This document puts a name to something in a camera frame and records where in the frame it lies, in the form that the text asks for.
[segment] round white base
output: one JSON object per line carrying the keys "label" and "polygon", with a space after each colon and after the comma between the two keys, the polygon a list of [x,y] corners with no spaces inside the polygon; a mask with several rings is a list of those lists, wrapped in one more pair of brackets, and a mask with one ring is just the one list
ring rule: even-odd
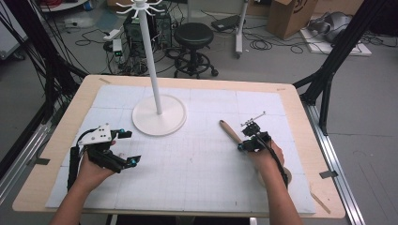
{"label": "round white base", "polygon": [[132,111],[132,122],[145,134],[172,134],[187,120],[187,110],[179,99],[172,96],[160,96],[160,99],[162,114],[158,114],[154,97],[143,99]]}

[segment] gray floor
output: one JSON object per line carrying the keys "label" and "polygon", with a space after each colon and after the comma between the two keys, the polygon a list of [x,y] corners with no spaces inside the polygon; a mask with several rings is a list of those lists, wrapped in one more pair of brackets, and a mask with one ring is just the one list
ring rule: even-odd
{"label": "gray floor", "polygon": [[[104,6],[91,12],[99,20]],[[209,24],[211,18],[197,19]],[[118,28],[123,18],[113,24]],[[264,18],[248,18],[246,27],[266,23]],[[100,44],[79,47],[75,41],[81,34],[95,27],[64,32],[63,38],[79,62],[91,73],[106,69],[105,52]],[[270,36],[264,27],[245,32]],[[103,34],[95,33],[91,38],[101,40]],[[301,42],[294,35],[292,42]],[[390,44],[395,40],[387,39]],[[334,149],[342,163],[349,186],[354,193],[360,211],[367,224],[396,224],[398,221],[398,177],[394,168],[398,166],[396,151],[398,90],[398,50],[384,46],[366,45],[371,57],[349,56],[338,70],[331,90],[328,131]],[[203,74],[202,79],[245,81],[261,83],[294,83],[316,72],[326,59],[326,55],[309,53],[302,46],[303,53],[293,53],[289,47],[273,46],[268,51],[258,51],[250,47],[244,39],[244,53],[240,59],[234,55],[235,37],[231,34],[217,34],[210,44],[210,50],[203,52],[220,72],[218,77]],[[155,53],[161,58],[161,52]],[[168,68],[173,61],[163,59],[156,64],[157,71]],[[158,73],[159,77],[173,77],[174,70]],[[7,60],[0,64],[0,158],[13,145],[24,127],[44,101],[38,77],[29,60]],[[42,224],[52,215],[18,213],[11,205],[24,179],[31,170],[27,167],[7,199],[0,205],[0,224]],[[83,224],[104,224],[105,217],[85,215]],[[307,224],[348,224],[342,219],[305,219]]]}

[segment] power strip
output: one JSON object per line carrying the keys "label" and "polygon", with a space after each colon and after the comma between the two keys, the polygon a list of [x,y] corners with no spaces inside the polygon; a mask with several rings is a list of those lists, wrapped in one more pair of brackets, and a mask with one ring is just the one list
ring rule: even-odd
{"label": "power strip", "polygon": [[113,40],[116,36],[118,36],[120,34],[121,30],[112,30],[111,32],[109,32],[109,36],[105,36],[103,37],[103,40],[105,41],[111,41]]}

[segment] black seat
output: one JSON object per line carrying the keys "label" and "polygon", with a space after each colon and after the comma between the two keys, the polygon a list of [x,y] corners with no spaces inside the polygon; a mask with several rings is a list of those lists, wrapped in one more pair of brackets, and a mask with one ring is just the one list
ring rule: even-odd
{"label": "black seat", "polygon": [[177,73],[183,72],[190,76],[199,74],[211,68],[211,75],[217,76],[219,72],[211,64],[207,56],[197,52],[199,49],[208,47],[214,38],[213,31],[208,26],[199,22],[188,22],[180,25],[174,34],[175,40],[183,48],[183,51],[175,59],[175,78]]}

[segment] white pole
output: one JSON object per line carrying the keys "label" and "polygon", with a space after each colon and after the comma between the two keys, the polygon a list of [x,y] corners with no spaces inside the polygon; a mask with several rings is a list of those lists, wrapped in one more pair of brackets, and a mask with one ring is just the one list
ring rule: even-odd
{"label": "white pole", "polygon": [[155,97],[156,109],[158,111],[158,114],[162,114],[161,99],[159,97],[158,80],[156,77],[155,62],[153,60],[152,46],[150,43],[148,21],[146,19],[145,10],[140,10],[138,12],[138,18],[140,19],[140,26],[141,26],[141,31],[142,31],[142,35],[143,35],[145,54],[146,54],[146,62],[148,65],[150,80],[152,82],[152,89],[153,89],[153,95]]}

